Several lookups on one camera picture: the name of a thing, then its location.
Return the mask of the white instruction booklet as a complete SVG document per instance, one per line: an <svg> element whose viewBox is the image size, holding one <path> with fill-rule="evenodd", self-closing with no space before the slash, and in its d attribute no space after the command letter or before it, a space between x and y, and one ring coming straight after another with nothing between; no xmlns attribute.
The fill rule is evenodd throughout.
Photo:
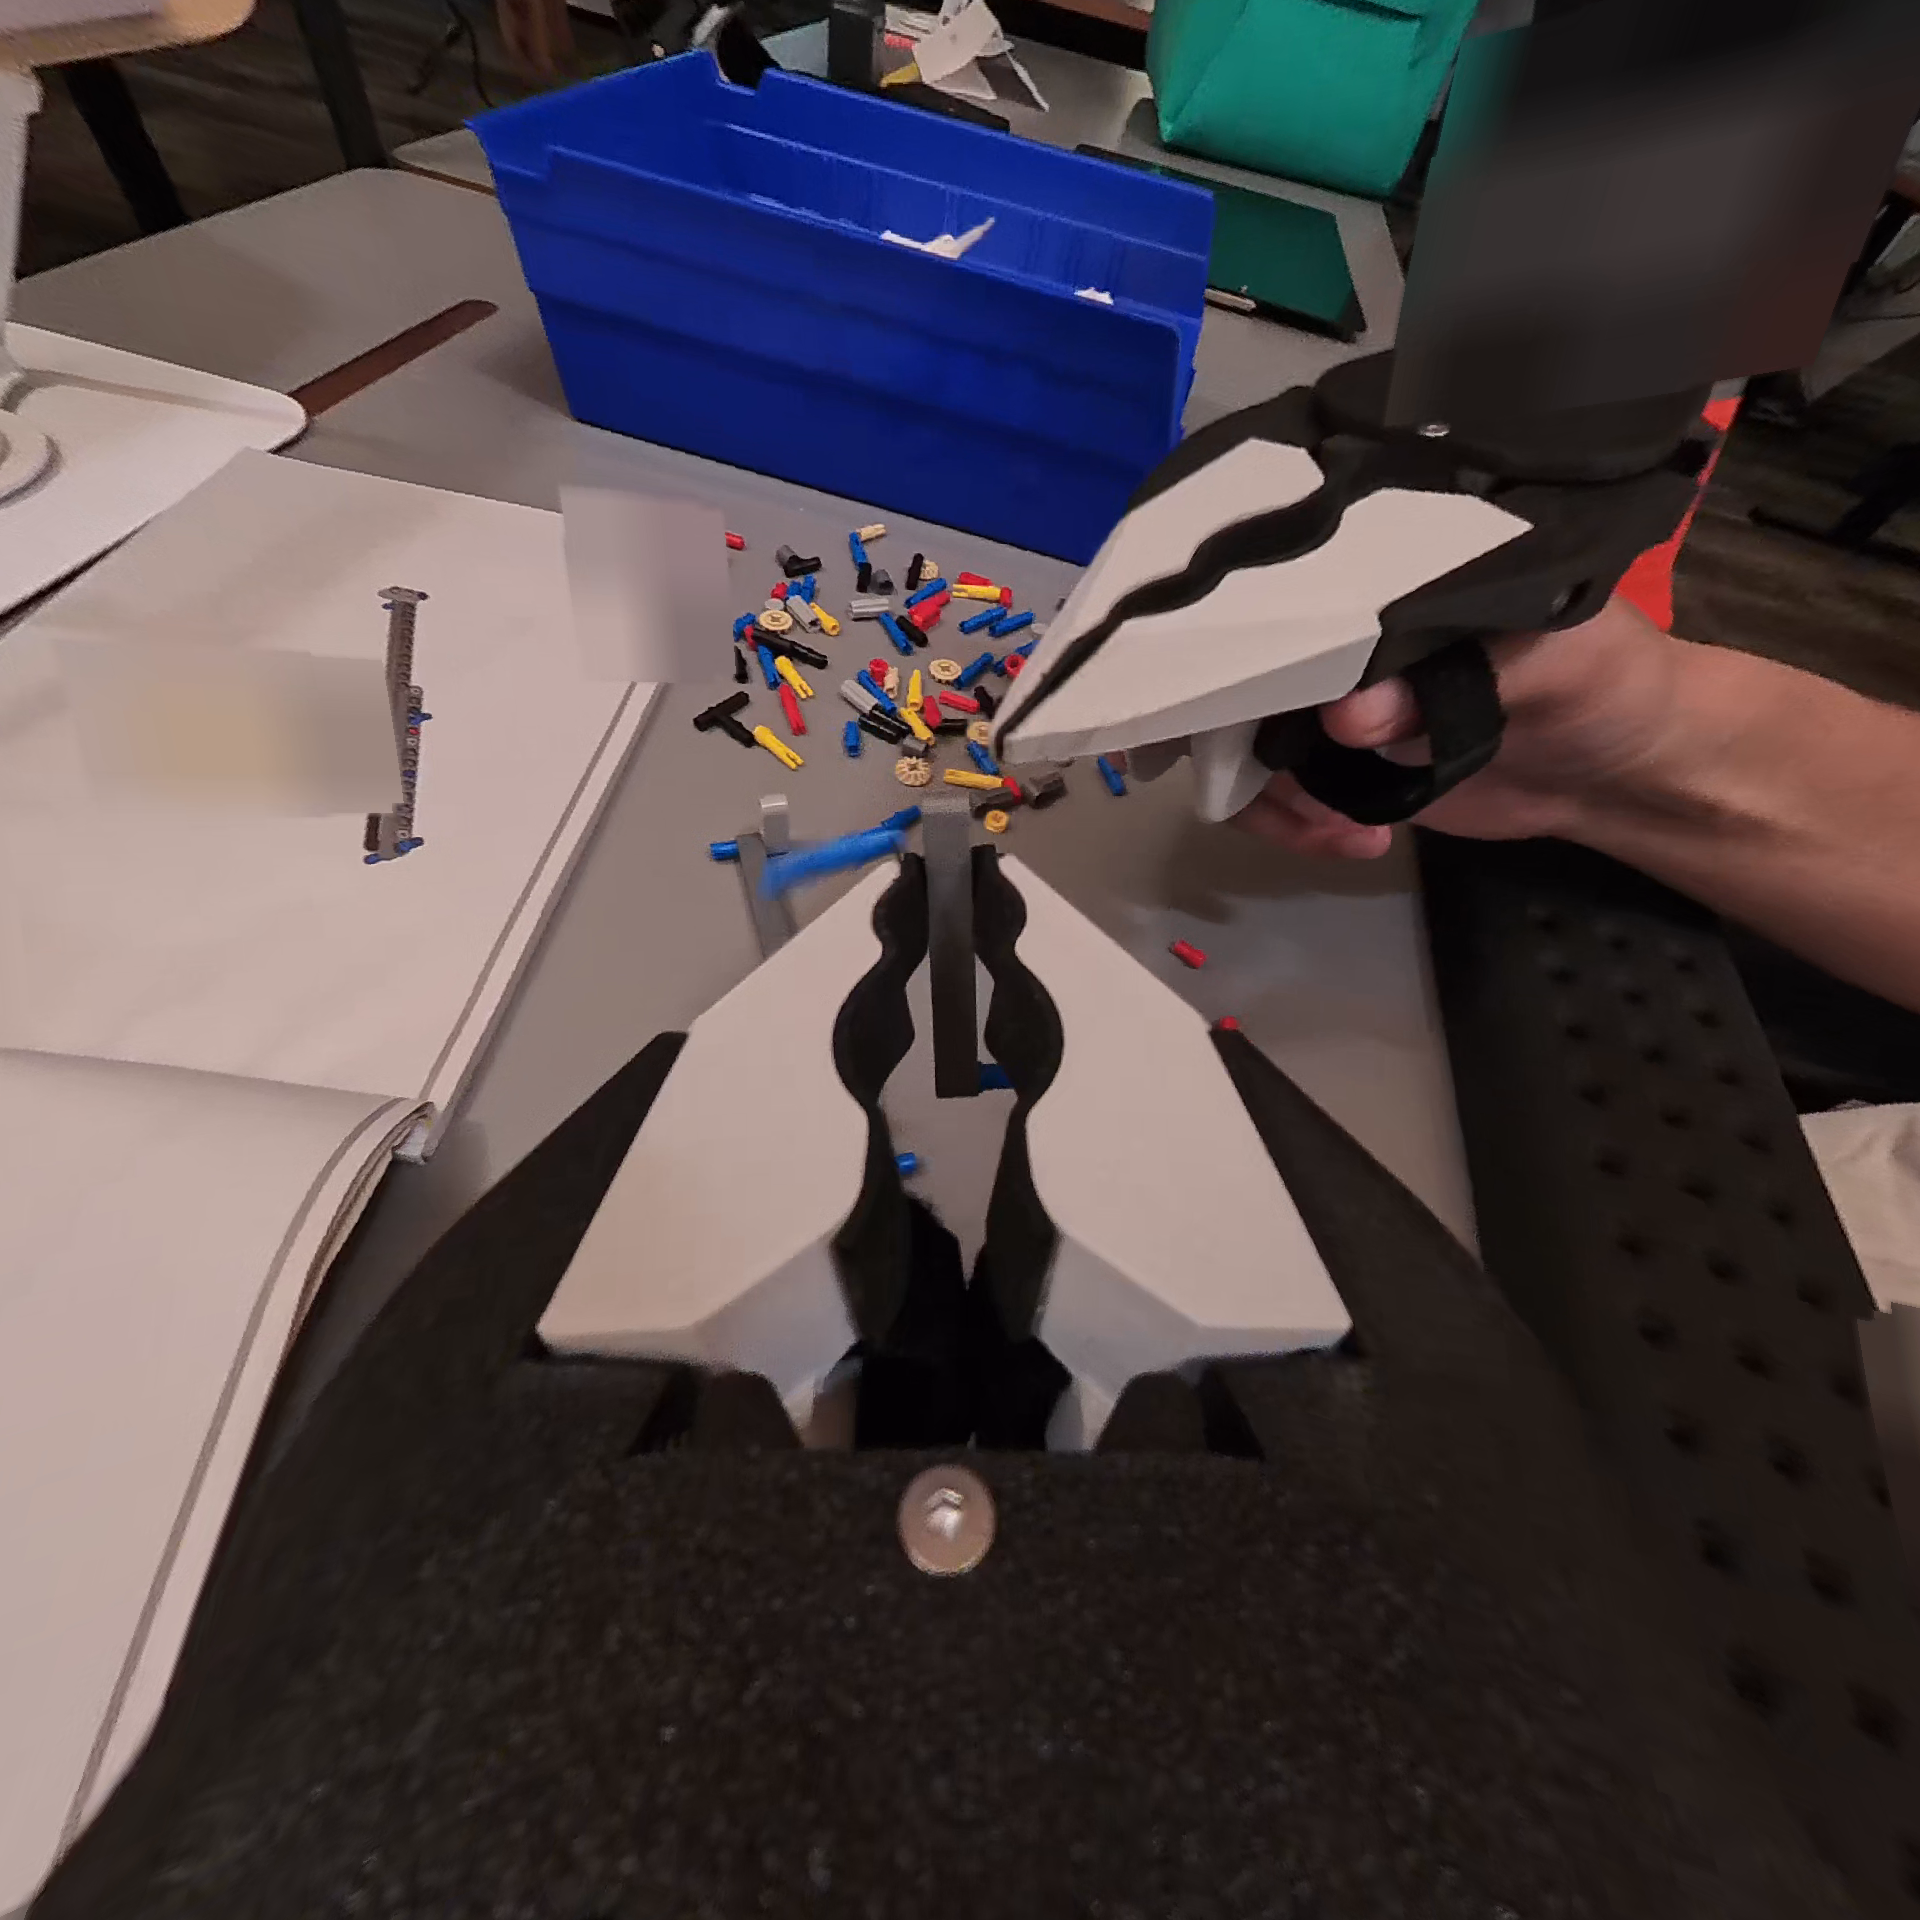
<svg viewBox="0 0 1920 1920"><path fill-rule="evenodd" d="M563 517L239 452L4 640L2 1893L148 1740L283 1357L654 692Z"/></svg>

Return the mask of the pile of colourful connector pins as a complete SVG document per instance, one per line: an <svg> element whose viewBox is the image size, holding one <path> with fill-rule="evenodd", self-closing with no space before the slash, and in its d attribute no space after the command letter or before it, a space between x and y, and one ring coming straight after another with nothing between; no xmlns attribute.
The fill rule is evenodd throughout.
<svg viewBox="0 0 1920 1920"><path fill-rule="evenodd" d="M687 720L757 775L826 776L835 763L882 783L882 812L960 800L986 832L1062 805L1072 759L1002 759L997 713L1064 601L1030 561L896 540L861 520L726 550L738 608L724 683Z"/></svg>

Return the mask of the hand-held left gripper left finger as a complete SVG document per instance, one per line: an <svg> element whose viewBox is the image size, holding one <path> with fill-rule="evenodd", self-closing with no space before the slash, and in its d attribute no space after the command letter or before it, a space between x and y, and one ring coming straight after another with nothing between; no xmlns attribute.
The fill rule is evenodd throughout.
<svg viewBox="0 0 1920 1920"><path fill-rule="evenodd" d="M896 1332L912 1228L878 1088L847 1088L832 1038L898 872L856 879L690 1027L536 1320L551 1353L758 1375L804 1444L853 1441L847 1356Z"/></svg>

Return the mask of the black perforated panel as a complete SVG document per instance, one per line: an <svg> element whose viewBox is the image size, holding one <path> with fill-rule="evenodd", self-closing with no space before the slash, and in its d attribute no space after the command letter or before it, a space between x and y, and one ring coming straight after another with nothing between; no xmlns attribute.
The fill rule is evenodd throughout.
<svg viewBox="0 0 1920 1920"><path fill-rule="evenodd" d="M1866 1916L1917 1916L1917 1636L1872 1300L1711 916L1558 843L1413 837L1478 1255L1663 1541Z"/></svg>

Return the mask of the blue plastic bin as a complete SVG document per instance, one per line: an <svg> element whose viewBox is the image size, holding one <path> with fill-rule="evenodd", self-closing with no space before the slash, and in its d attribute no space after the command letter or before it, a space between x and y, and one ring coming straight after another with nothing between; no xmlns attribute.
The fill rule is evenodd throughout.
<svg viewBox="0 0 1920 1920"><path fill-rule="evenodd" d="M470 131L582 422L1068 561L1181 436L1195 184L708 52Z"/></svg>

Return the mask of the teal carry case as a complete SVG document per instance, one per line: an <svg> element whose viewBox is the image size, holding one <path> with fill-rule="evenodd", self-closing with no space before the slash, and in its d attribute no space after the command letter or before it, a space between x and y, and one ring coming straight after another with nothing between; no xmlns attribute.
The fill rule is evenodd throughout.
<svg viewBox="0 0 1920 1920"><path fill-rule="evenodd" d="M1475 1L1158 1L1146 41L1173 153L1384 198Z"/></svg>

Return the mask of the white wooden document stand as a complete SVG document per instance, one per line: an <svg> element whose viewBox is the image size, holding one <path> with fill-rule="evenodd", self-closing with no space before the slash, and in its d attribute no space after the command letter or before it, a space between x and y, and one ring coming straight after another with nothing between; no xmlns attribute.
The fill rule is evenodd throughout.
<svg viewBox="0 0 1920 1920"><path fill-rule="evenodd" d="M215 41L251 1L2 5L2 613L101 558L242 451L307 427L296 400L12 319L39 69Z"/></svg>

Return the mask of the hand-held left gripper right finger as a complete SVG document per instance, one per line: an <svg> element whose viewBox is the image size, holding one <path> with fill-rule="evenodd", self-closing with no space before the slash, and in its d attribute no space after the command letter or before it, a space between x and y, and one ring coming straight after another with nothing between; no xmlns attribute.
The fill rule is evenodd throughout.
<svg viewBox="0 0 1920 1920"><path fill-rule="evenodd" d="M1338 1345L1354 1319L1208 1024L987 848L975 957L1014 1094L975 1256L979 1439L1091 1449L1141 1375Z"/></svg>

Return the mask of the long black toy beam assembly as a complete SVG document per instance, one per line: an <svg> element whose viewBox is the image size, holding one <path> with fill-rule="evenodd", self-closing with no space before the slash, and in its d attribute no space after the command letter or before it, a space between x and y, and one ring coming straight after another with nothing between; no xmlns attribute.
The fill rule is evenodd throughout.
<svg viewBox="0 0 1920 1920"><path fill-rule="evenodd" d="M904 853L884 856L896 863L893 876L880 887L878 919L866 924L878 941L878 957L854 967L853 988L830 1024L832 1068L844 1088L866 1108L878 1107L880 1089L912 1045L914 1027L904 1008L904 985L920 968L927 968L931 990L935 1097L975 1097L982 1088L1005 1085L1005 1073L982 1064L975 1051L971 829L957 807L944 803L909 807L920 807L920 821L909 829ZM795 891L773 901L758 894L763 859L792 846L804 843L791 839L782 795L763 797L758 829L708 843L714 862L741 871L763 959L773 959L798 937L789 903Z"/></svg>

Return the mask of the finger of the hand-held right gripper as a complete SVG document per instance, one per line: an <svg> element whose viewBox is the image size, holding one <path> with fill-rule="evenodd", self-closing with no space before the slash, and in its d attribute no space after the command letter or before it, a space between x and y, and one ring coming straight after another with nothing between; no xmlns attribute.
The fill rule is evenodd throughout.
<svg viewBox="0 0 1920 1920"><path fill-rule="evenodd" d="M1324 487L1298 446L1247 438L1133 504L1014 673L998 728L1230 728L1291 668L1304 583L1283 518Z"/></svg>
<svg viewBox="0 0 1920 1920"><path fill-rule="evenodd" d="M1151 581L1148 565L1158 576L1173 565L1171 531L1125 520L1027 660L995 750L1004 760L1072 759L1335 699L1358 686L1382 608L1526 531L1480 496L1384 487L1354 500L1312 550L1237 566L1187 605L1125 615L1070 668L1072 644Z"/></svg>

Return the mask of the person's right forearm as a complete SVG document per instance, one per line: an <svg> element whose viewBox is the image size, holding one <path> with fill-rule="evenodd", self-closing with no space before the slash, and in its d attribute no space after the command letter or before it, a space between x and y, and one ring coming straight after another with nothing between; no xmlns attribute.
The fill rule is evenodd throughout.
<svg viewBox="0 0 1920 1920"><path fill-rule="evenodd" d="M1618 853L1811 964L1917 1008L1917 715L1669 640Z"/></svg>

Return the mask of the person's right hand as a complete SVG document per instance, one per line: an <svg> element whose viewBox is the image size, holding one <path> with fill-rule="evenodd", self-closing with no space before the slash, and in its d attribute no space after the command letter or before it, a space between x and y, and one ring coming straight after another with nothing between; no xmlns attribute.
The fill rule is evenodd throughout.
<svg viewBox="0 0 1920 1920"><path fill-rule="evenodd" d="M1471 841L1549 837L1608 851L1672 828L1662 775L1687 644L1613 598L1578 628L1494 641L1504 735L1490 766L1434 803L1434 832ZM1318 710L1335 742L1427 759L1410 683L1382 680ZM1312 800L1293 775L1270 775L1234 824L1290 853L1382 856L1394 833Z"/></svg>

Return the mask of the orange striped traffic cone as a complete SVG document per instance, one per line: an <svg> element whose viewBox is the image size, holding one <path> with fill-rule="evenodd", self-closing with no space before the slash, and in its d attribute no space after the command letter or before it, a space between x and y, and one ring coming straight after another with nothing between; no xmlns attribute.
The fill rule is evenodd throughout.
<svg viewBox="0 0 1920 1920"><path fill-rule="evenodd" d="M1618 596L1643 613L1662 632L1672 631L1672 573L1690 540L1694 518L1710 492L1715 468L1723 452L1727 431L1736 422L1743 403L1743 383L1726 381L1706 403L1700 430L1707 436L1707 452L1696 476L1694 496L1676 531L1653 548L1643 550L1620 577Z"/></svg>

